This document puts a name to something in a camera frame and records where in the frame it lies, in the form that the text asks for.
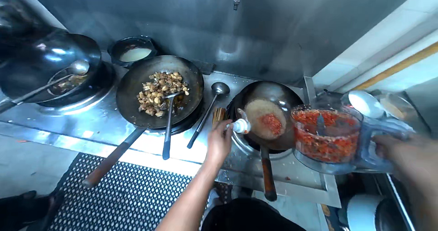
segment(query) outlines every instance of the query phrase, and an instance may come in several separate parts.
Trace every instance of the black wok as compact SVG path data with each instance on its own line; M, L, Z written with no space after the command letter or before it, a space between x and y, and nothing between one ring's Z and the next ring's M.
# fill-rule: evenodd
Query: black wok
M190 89L190 95L184 95L181 101L183 109L175 110L175 115L171 118L171 124L182 121L199 105L204 93L204 78L202 72L192 62L173 55L161 55L135 62L120 81L117 88L116 102L120 114L137 128L84 180L85 186L89 188L96 186L146 129L167 126L167 115L156 117L138 111L140 104L137 95L143 89L141 83L149 82L150 75L162 71L179 72ZM163 158L165 154L168 154L168 152L163 151Z
M267 140L258 137L255 133L248 133L248 139L260 145L261 164L263 166L263 180L265 184L265 197L269 201L277 200L274 180L272 178L271 160L269 149L288 150L293 147L293 128L290 119L291 110L303 104L300 97L287 86L271 81L257 81L247 85L235 98L235 114L240 118L237 109L245 110L245 106L255 99L264 99L281 108L286 118L286 130L276 139Z
M25 102L46 102L80 92L88 88L99 70L101 52L93 39L65 31L53 32L24 46L0 67L0 88L10 99L21 97L46 85L57 72L76 60L85 60L90 65L82 84L62 95L45 90Z

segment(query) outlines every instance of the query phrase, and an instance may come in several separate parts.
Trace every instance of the minced chili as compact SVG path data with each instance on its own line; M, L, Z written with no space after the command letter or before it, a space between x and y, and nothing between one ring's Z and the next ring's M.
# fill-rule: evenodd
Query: minced chili
M295 145L304 155L328 163L344 163L350 161L357 149L358 129L344 136L320 136L316 133L317 118L322 115L326 127L336 126L341 118L348 125L358 125L358 120L347 114L339 114L329 110L294 111Z
M259 117L259 120L267 128L269 128L269 130L271 130L273 135L280 135L280 132L281 132L281 122L273 113L261 116L261 117Z

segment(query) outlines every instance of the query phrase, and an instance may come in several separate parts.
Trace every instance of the white liquid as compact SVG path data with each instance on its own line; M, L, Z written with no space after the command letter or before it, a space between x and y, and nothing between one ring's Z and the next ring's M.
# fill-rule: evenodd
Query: white liquid
M122 62L138 61L148 56L151 53L151 51L152 51L151 49L146 49L146 48L130 49L125 53L123 53L123 55L120 57L119 60Z
M251 132L255 133L262 139L276 139L286 130L286 118L284 117L283 111L281 111L280 107L270 101L254 99L245 106L245 113L251 124ZM271 113L281 122L280 134L278 135L272 134L272 131L260 122L259 119L260 117Z

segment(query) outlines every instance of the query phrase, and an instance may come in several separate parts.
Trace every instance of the stainless steel backsplash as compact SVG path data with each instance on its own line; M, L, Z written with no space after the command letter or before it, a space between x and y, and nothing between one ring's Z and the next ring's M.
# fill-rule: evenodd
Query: stainless steel backsplash
M293 84L313 76L406 0L39 0L73 33L147 35L166 54Z

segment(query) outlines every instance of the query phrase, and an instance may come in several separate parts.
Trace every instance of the wok handle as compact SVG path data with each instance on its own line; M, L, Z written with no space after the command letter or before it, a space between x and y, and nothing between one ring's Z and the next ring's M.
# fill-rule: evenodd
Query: wok handle
M111 170L111 168L117 163L120 157L131 147L131 145L137 140L140 135L145 131L145 128L137 127L128 138L125 139L107 158L105 158L96 167L96 169L89 174L82 182L85 187L93 188L97 186L100 180Z
M5 99L3 101L0 102L0 114L14 108L15 106L17 106L18 103L14 103L12 100L10 99Z
M265 198L268 201L277 200L274 178L272 177L271 160L269 159L269 149L260 147L261 165L263 167L263 182L265 185Z
M164 145L163 145L163 160L170 158L170 137L172 136L172 105L173 99L175 97L169 98L169 114L167 116L167 127L166 134L164 135Z

